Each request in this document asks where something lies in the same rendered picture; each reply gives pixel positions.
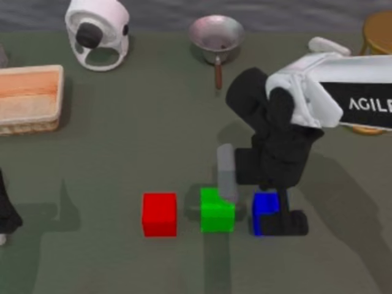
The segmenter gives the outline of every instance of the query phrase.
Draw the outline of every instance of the blue cube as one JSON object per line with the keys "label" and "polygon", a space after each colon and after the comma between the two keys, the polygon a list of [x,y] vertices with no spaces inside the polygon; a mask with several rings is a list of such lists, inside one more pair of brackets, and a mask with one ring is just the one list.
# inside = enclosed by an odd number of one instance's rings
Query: blue cube
{"label": "blue cube", "polygon": [[252,204],[252,223],[255,236],[263,236],[260,216],[279,212],[277,192],[255,192]]}

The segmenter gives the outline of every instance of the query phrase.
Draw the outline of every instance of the green cube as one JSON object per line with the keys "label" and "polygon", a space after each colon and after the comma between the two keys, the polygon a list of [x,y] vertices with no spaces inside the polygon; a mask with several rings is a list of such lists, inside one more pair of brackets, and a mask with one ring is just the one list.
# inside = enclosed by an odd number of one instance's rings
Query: green cube
{"label": "green cube", "polygon": [[203,233],[232,232],[235,222],[235,205],[220,198],[217,188],[201,188]]}

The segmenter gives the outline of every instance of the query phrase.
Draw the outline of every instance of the basket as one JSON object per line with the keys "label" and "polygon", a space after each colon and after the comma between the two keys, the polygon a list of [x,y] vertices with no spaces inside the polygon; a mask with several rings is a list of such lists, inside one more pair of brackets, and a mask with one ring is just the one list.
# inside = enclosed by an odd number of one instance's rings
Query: basket
{"label": "basket", "polygon": [[0,69],[0,135],[56,130],[63,88],[59,65]]}

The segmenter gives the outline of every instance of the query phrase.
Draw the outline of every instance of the yellow chair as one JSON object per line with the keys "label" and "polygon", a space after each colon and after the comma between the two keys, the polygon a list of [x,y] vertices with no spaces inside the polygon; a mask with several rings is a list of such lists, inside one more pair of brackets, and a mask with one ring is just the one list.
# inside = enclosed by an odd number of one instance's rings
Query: yellow chair
{"label": "yellow chair", "polygon": [[[392,54],[392,10],[375,13],[365,21],[360,55],[365,55],[368,50],[371,55]],[[365,135],[379,135],[385,132],[368,127],[353,127],[353,130]]]}

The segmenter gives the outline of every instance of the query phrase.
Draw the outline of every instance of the background wall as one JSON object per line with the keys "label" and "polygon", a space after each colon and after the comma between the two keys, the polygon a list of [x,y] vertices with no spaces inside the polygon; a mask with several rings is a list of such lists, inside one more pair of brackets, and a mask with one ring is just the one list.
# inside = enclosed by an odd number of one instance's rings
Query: background wall
{"label": "background wall", "polygon": [[[70,0],[0,0],[0,31],[62,30]],[[359,31],[391,0],[122,0],[132,30],[184,30],[196,18],[221,13],[250,31]]]}

